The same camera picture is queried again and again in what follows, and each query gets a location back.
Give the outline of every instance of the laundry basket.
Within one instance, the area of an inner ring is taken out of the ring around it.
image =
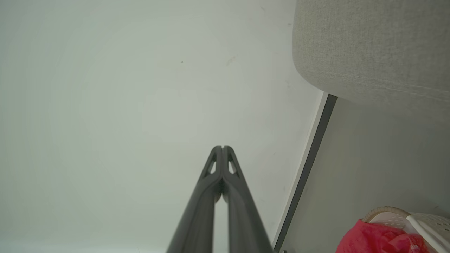
[[[450,253],[450,219],[425,213],[406,212],[394,207],[379,207],[370,211],[362,221],[403,229],[419,234],[430,252]]]

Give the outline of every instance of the gray floor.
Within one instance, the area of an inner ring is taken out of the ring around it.
[[[450,130],[338,99],[282,249],[335,252],[371,209],[450,217]]]

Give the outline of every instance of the fabric upholstery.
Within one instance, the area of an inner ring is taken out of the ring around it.
[[[292,46],[316,87],[450,125],[450,1],[299,0]]]

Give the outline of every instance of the wall stain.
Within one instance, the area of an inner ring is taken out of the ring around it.
[[[229,66],[234,60],[236,59],[236,56],[231,57],[225,64],[225,66]]]

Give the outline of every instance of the red towel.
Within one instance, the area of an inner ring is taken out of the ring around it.
[[[337,246],[336,253],[429,253],[420,235],[358,220]]]

